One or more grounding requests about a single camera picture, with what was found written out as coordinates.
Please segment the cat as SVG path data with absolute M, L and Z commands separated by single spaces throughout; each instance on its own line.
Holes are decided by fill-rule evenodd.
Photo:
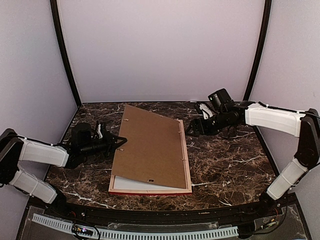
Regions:
M 113 187 L 121 190 L 182 190 L 182 188 L 151 184 L 120 176 L 115 176 Z

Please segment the red wooden picture frame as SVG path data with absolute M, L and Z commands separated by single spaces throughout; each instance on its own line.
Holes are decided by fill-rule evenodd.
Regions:
M 187 187 L 182 188 L 182 190 L 129 190 L 129 189 L 115 189 L 114 188 L 114 180 L 115 175 L 112 175 L 110 178 L 109 184 L 109 193 L 117 194 L 117 195 L 139 195 L 139 196 L 156 196 L 156 195 L 188 195 L 192 193 L 191 187 L 191 174 L 189 168 L 189 159 L 188 159 L 188 151 L 186 145 L 186 137 L 183 130 L 183 149 L 184 155 L 186 157 L 186 164 L 185 164 L 185 173 L 186 173 L 186 180 L 187 180 Z

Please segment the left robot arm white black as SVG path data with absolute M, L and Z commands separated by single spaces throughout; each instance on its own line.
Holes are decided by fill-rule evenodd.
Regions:
M 38 198 L 51 205 L 51 210 L 60 218 L 71 213 L 65 203 L 66 196 L 56 187 L 44 182 L 24 167 L 27 163 L 75 169 L 89 156 L 105 154 L 107 157 L 127 142 L 109 131 L 98 132 L 92 137 L 88 132 L 84 141 L 76 140 L 70 144 L 53 144 L 18 135 L 7 128 L 0 135 L 0 183 Z

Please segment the brown frame backing board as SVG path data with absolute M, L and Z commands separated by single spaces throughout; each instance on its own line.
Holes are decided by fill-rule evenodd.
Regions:
M 112 175 L 185 189 L 183 127 L 181 120 L 127 104 L 119 130 L 119 136 L 127 141 L 114 154 Z

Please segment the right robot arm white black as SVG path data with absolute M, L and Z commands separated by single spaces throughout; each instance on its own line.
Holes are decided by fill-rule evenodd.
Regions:
M 289 110 L 262 102 L 232 100 L 217 104 L 214 109 L 203 107 L 203 103 L 198 105 L 197 110 L 203 115 L 189 123 L 186 135 L 215 136 L 226 128 L 246 125 L 296 138 L 297 149 L 292 159 L 259 196 L 255 213 L 260 217 L 273 211 L 275 202 L 320 164 L 320 116 L 313 108 Z

